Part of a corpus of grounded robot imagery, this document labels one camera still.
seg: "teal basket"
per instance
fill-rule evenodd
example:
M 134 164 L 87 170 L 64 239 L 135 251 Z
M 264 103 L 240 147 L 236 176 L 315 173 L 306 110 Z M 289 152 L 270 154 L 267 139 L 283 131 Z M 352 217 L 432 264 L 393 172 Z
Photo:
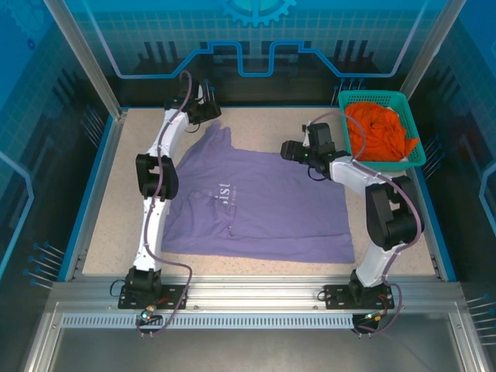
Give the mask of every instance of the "teal basket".
M 339 93 L 339 109 L 344 109 L 355 102 L 375 102 L 384 107 L 391 107 L 400 115 L 400 121 L 406 129 L 406 138 L 418 138 L 419 132 L 413 120 L 412 111 L 405 95 L 399 91 L 341 91 Z M 344 138 L 346 150 L 351 153 L 350 136 L 346 119 L 343 117 Z M 419 141 L 415 149 L 408 156 L 408 161 L 364 161 L 363 164 L 380 172 L 402 172 L 411 167 L 420 167 L 425 164 L 425 152 Z

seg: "purple t-shirt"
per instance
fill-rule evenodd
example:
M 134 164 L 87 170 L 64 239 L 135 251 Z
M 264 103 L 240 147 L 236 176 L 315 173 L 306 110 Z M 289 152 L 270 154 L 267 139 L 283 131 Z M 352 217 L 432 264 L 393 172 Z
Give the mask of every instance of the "purple t-shirt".
M 237 150 L 215 122 L 177 167 L 162 250 L 316 263 L 354 262 L 342 185 L 315 182 L 278 153 Z

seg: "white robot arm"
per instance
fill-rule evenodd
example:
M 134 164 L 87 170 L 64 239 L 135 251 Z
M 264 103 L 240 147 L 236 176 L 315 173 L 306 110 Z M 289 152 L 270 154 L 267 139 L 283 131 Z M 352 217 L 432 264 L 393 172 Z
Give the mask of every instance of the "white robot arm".
M 168 124 L 171 117 L 176 113 L 177 110 L 169 109 L 165 111 L 164 122 L 160 128 L 159 134 L 153 145 L 148 149 L 146 155 L 149 159 L 157 158 L 157 147 L 160 146 L 160 153 L 162 156 L 172 159 L 176 146 L 181 138 L 184 130 L 189 125 L 189 118 L 186 112 L 180 112 L 173 122 L 171 122 L 164 134 L 164 137 L 160 144 L 158 143 L 160 138 L 160 133 L 164 127 Z M 160 263 L 156 262 L 149 254 L 146 254 L 144 233 L 145 233 L 145 221 L 146 214 L 150 211 L 150 206 L 152 203 L 153 196 L 145 197 L 143 199 L 143 224 L 141 226 L 141 234 L 139 238 L 139 247 L 134 259 L 133 266 L 137 270 L 148 271 L 152 269 L 153 271 L 160 270 Z M 162 236 L 164 234 L 164 223 L 165 218 L 169 212 L 171 206 L 171 200 L 168 198 L 156 197 L 155 207 L 153 209 L 153 214 L 150 217 L 148 225 L 148 243 L 150 244 L 150 250 L 155 256 L 160 256 L 160 251 L 162 247 Z
M 378 295 L 391 294 L 390 288 L 384 286 L 384 277 L 395 255 L 414 241 L 419 228 L 417 222 L 423 230 L 412 180 L 406 176 L 391 179 L 358 164 L 346 151 L 336 151 L 327 123 L 303 126 L 303 131 L 304 141 L 286 141 L 281 156 L 315 169 L 324 176 L 322 180 L 343 184 L 366 199 L 367 232 L 371 241 L 363 262 L 351 274 L 348 288 L 339 291 L 350 294 L 350 308 L 373 308 L 370 304 L 377 301 Z M 395 188 L 401 190 L 415 211 Z M 343 304 L 338 302 L 336 308 Z
M 121 288 L 119 308 L 143 309 L 153 305 L 177 309 L 176 304 L 184 303 L 180 293 L 185 293 L 186 288 L 163 286 L 161 265 L 153 258 L 160 257 L 165 219 L 179 188 L 172 157 L 190 123 L 199 125 L 221 115 L 208 81 L 200 84 L 189 77 L 191 90 L 189 81 L 181 83 L 177 96 L 166 104 L 164 120 L 153 144 L 146 153 L 136 157 L 139 192 L 143 196 L 143 224 L 133 267 Z

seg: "blue frame edge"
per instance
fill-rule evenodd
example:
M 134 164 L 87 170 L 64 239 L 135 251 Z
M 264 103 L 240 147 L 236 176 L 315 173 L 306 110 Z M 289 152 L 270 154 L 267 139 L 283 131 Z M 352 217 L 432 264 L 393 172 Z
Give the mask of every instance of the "blue frame edge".
M 453 269 L 453 265 L 451 264 L 448 248 L 446 247 L 443 233 L 441 232 L 441 227 L 439 226 L 439 221 L 437 219 L 436 212 L 434 211 L 434 205 L 432 204 L 431 196 L 429 190 L 427 189 L 424 175 L 422 174 L 422 170 L 419 167 L 415 167 L 414 171 L 417 175 L 418 186 L 422 191 L 422 196 L 424 198 L 427 212 L 429 213 L 429 218 L 432 224 L 432 231 L 434 232 L 434 238 L 436 239 L 437 245 L 439 247 L 439 254 L 441 255 L 441 259 L 443 260 L 442 263 L 438 264 L 442 264 L 444 266 L 446 279 L 448 281 L 456 281 L 455 270 Z
M 81 225 L 83 223 L 84 215 L 86 214 L 86 210 L 88 208 L 88 203 L 90 200 L 91 193 L 93 192 L 93 187 L 95 186 L 96 174 L 98 173 L 98 169 L 100 168 L 100 163 L 102 162 L 103 151 L 107 144 L 107 140 L 109 139 L 110 129 L 112 128 L 112 122 L 114 118 L 109 115 L 107 123 L 105 125 L 105 130 L 102 135 L 102 140 L 100 141 L 100 146 L 98 146 L 98 151 L 96 153 L 95 161 L 93 162 L 93 167 L 91 168 L 90 177 L 88 179 L 88 183 L 86 184 L 86 188 L 84 190 L 83 198 L 81 200 L 81 205 L 79 207 L 79 211 L 77 212 L 76 221 L 74 222 L 74 227 L 72 228 L 71 237 L 69 239 L 69 243 L 67 244 L 67 249 L 65 251 L 64 260 L 62 261 L 62 266 L 60 267 L 60 271 L 57 277 L 57 281 L 64 281 L 64 278 L 69 271 L 71 265 L 71 258 L 76 249 L 76 242 L 78 241 L 78 235 L 81 230 Z

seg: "glass panel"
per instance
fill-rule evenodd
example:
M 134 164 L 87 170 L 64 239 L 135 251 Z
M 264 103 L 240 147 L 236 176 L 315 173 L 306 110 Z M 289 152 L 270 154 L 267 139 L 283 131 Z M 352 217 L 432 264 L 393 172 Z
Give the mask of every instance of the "glass panel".
M 42 2 L 0 2 L 0 25 L 0 370 L 7 371 L 23 366 L 109 114 Z M 33 249 L 44 242 L 61 253 Z
M 183 68 L 209 78 L 223 104 L 336 105 L 342 89 L 398 90 L 444 4 L 68 2 L 123 105 L 162 105 Z
M 469 299 L 496 295 L 494 14 L 491 0 L 466 3 L 410 101 L 433 143 L 423 174 Z

